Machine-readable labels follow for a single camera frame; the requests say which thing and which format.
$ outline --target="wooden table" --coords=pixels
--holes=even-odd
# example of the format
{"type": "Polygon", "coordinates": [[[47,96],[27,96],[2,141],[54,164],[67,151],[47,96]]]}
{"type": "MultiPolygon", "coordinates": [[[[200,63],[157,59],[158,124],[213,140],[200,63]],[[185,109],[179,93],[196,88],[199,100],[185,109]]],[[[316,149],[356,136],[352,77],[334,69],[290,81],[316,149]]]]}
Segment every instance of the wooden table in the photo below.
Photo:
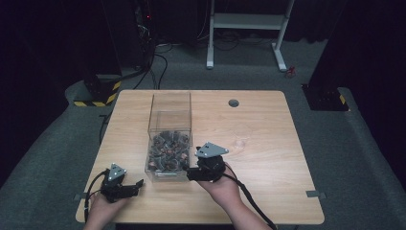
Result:
{"type": "MultiPolygon", "coordinates": [[[[260,209],[275,223],[320,224],[324,221],[318,197],[306,195],[306,191],[315,188],[282,92],[124,90],[117,100],[84,190],[87,191],[93,178],[111,163],[127,170],[124,185],[145,180],[140,194],[132,198],[115,222],[230,223],[223,210],[196,182],[152,183],[145,174],[152,95],[169,92],[192,94],[192,149],[207,141],[230,149],[230,153],[223,155],[224,160],[233,167],[260,209]],[[229,106],[231,99],[238,100],[239,106],[229,106]],[[240,152],[232,147],[236,124],[245,124],[253,130],[245,150],[240,152]]],[[[197,161],[193,154],[191,152],[191,166],[197,161]]],[[[243,193],[241,196],[251,207],[243,193]]],[[[84,221],[83,201],[76,217],[84,221]]]]}

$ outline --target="transparent container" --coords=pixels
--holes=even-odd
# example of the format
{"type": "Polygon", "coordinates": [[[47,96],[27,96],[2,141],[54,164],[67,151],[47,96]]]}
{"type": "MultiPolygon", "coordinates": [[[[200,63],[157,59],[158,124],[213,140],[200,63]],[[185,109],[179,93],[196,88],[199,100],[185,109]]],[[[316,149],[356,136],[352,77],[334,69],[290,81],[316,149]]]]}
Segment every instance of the transparent container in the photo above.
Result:
{"type": "Polygon", "coordinates": [[[148,126],[146,174],[153,182],[188,181],[192,146],[191,93],[156,93],[148,126]]]}

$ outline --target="person's arm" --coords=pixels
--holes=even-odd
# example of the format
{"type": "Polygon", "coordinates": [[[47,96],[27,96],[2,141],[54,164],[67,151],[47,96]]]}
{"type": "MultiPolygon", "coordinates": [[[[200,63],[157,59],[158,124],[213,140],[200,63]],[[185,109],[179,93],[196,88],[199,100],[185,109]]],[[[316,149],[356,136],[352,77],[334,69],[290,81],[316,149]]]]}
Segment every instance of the person's arm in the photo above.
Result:
{"type": "MultiPolygon", "coordinates": [[[[226,174],[233,176],[228,167],[226,174]]],[[[215,183],[209,181],[197,181],[212,196],[213,200],[220,205],[227,213],[236,230],[256,229],[262,230],[271,229],[260,217],[258,217],[251,209],[249,209],[239,195],[239,187],[235,181],[222,176],[215,183]]]]}
{"type": "Polygon", "coordinates": [[[130,200],[123,198],[110,203],[102,194],[92,195],[90,198],[92,205],[83,230],[102,230],[130,200]]]}

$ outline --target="human hand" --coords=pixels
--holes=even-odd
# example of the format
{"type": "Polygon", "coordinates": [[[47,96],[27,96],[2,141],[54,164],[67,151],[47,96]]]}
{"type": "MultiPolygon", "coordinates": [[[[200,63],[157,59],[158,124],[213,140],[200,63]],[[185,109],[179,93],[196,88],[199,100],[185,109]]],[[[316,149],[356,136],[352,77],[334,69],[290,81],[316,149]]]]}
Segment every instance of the human hand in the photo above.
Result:
{"type": "Polygon", "coordinates": [[[107,223],[116,217],[130,198],[122,198],[114,203],[110,203],[104,195],[98,194],[90,196],[90,200],[91,208],[84,230],[103,229],[107,223]]]}
{"type": "MultiPolygon", "coordinates": [[[[230,166],[226,163],[226,170],[224,173],[233,178],[234,173],[230,170],[230,166]]],[[[230,206],[242,204],[241,197],[239,196],[239,187],[235,181],[226,176],[221,176],[216,182],[210,181],[197,181],[197,183],[205,189],[212,199],[220,205],[223,209],[227,210],[230,206]]]]}

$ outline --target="white metal stand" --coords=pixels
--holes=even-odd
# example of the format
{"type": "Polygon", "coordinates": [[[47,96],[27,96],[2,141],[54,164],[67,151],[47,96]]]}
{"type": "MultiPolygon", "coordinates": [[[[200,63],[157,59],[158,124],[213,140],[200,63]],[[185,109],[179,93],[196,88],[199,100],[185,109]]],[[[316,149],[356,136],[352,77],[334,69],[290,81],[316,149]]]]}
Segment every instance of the white metal stand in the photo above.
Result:
{"type": "Polygon", "coordinates": [[[230,29],[256,29],[256,30],[275,30],[280,31],[276,43],[272,43],[278,67],[281,71],[286,71],[286,65],[281,53],[281,44],[289,22],[295,0],[289,0],[286,13],[284,15],[266,15],[266,14],[240,14],[240,13],[214,13],[214,0],[212,0],[210,16],[210,35],[207,51],[207,68],[214,68],[214,28],[230,29]]]}

